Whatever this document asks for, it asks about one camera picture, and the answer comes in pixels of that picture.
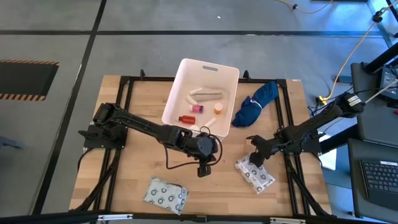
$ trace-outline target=wooden board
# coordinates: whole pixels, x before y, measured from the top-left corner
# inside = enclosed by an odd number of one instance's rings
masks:
[[[119,79],[120,76],[103,78],[95,111],[101,103],[115,102]],[[287,84],[294,122],[300,124],[308,119],[302,84],[298,80],[288,80]],[[261,84],[253,83],[238,85],[234,114],[240,108],[243,99],[252,95],[260,86]],[[129,112],[162,124],[161,117],[171,87],[172,82],[134,82]],[[284,108],[283,94],[281,90],[279,92],[282,108]],[[236,160],[254,150],[254,146],[245,140],[247,136],[258,134],[265,139],[272,138],[278,127],[274,102],[263,109],[259,119],[252,126],[231,127],[228,136],[223,140],[222,160],[212,167],[211,175],[204,178],[197,177],[196,165],[167,170],[163,146],[145,134],[129,130],[126,147],[121,154],[111,210],[131,213],[169,213],[163,208],[142,201],[149,186],[150,177],[154,175],[168,182],[180,184],[190,191],[183,214],[291,216],[286,171],[281,153],[265,161],[264,167],[275,177],[276,182],[259,195],[234,168]],[[93,190],[100,174],[103,154],[103,149],[94,149],[82,160],[70,208],[79,206]],[[301,156],[308,189],[317,202],[330,212],[319,162],[311,154]],[[170,166],[189,161],[192,159],[187,158],[186,155],[169,150]],[[296,195],[299,199],[298,188],[296,188]],[[104,207],[105,196],[106,193],[103,194],[101,208]],[[301,204],[298,200],[300,211],[302,211]]]

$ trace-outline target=concrete floor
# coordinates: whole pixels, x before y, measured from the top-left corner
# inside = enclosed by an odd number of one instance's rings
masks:
[[[2,30],[91,30],[101,0],[48,0],[0,2],[0,58],[53,60],[60,69],[43,102],[0,101],[0,136],[18,139],[22,150],[1,148],[0,216],[28,214],[40,178],[67,106],[89,35],[8,35]],[[295,0],[313,11],[324,2]],[[373,0],[377,10],[385,2]],[[371,25],[365,3],[334,2],[323,11],[307,15],[286,5],[265,0],[114,0],[106,3],[99,30],[266,30],[316,31],[307,35],[97,35],[84,73],[44,212],[68,210],[76,178],[76,164],[93,114],[103,75],[174,76],[183,58],[193,58],[249,70],[252,77],[301,79],[307,104],[327,95],[333,78],[361,36]],[[385,27],[398,27],[393,19]],[[374,26],[372,31],[379,31]],[[368,62],[387,49],[380,36],[369,36],[352,62]],[[338,84],[335,93],[348,89]],[[329,129],[335,134],[353,125],[344,120]],[[347,191],[328,186],[332,211],[349,218]]]

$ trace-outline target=yellow cable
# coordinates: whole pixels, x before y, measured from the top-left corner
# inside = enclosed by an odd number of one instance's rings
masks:
[[[395,3],[397,3],[397,2],[398,2],[398,0],[394,1],[393,3],[391,3],[385,10],[383,10],[383,11],[381,12],[381,14],[379,15],[379,17],[382,16],[386,11],[388,11],[388,10],[390,9],[391,6],[393,6],[393,5],[394,5]],[[354,51],[359,47],[359,45],[362,43],[362,41],[365,39],[365,37],[367,36],[367,34],[369,33],[369,31],[372,29],[372,27],[373,27],[375,24],[376,24],[376,22],[373,22],[373,23],[372,23],[372,25],[369,27],[369,29],[365,32],[365,34],[364,34],[363,37],[361,38],[361,40],[356,44],[355,48],[354,48],[354,49],[351,51],[351,53],[348,55],[346,61],[345,61],[344,64],[343,64],[343,66],[341,66],[340,71],[337,73],[337,76],[336,76],[335,81],[334,81],[334,83],[333,83],[333,87],[331,88],[330,94],[329,94],[327,97],[319,96],[319,100],[320,100],[324,105],[326,105],[326,100],[328,100],[328,99],[332,96],[333,91],[335,90],[335,86],[336,86],[336,83],[337,83],[337,79],[338,79],[338,77],[340,76],[341,72],[343,71],[343,68],[344,68],[344,66],[347,64],[349,58],[351,58],[351,56],[352,56],[352,54],[354,53]]]
[[[291,2],[288,2],[288,1],[285,1],[285,0],[275,0],[275,1],[283,2],[283,3],[286,3],[286,4],[291,5],[291,6],[294,6],[294,5],[295,5],[295,4],[293,4],[293,3],[291,3]],[[304,10],[304,9],[302,9],[302,8],[300,8],[300,7],[298,7],[298,6],[296,7],[296,9],[298,9],[298,10],[300,10],[300,11],[306,13],[306,14],[315,14],[315,13],[321,11],[322,9],[324,9],[325,7],[327,7],[331,2],[333,2],[333,0],[330,0],[330,1],[329,1],[326,5],[324,5],[322,8],[320,8],[320,9],[318,9],[318,10],[316,10],[316,11],[313,11],[313,12],[308,12],[308,11],[306,11],[306,10]]]

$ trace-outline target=white patterned cloth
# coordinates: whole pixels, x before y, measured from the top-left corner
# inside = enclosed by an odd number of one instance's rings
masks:
[[[256,167],[256,165],[249,161],[248,155],[236,161],[235,168],[237,168],[257,194],[275,182],[275,178],[268,174],[264,166],[260,166],[260,168]]]
[[[152,176],[144,201],[181,215],[188,190],[181,185],[171,184]]]

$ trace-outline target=white label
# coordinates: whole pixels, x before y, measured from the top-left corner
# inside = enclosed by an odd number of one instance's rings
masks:
[[[349,103],[350,106],[354,106],[355,104],[361,102],[361,99],[356,99],[354,101],[352,101],[351,103]]]
[[[385,161],[380,161],[380,163],[383,164],[383,165],[398,166],[398,163],[396,163],[396,162],[385,162]]]
[[[353,97],[351,97],[350,99],[348,99],[348,103],[351,103],[352,101],[358,99],[358,97],[355,95]]]

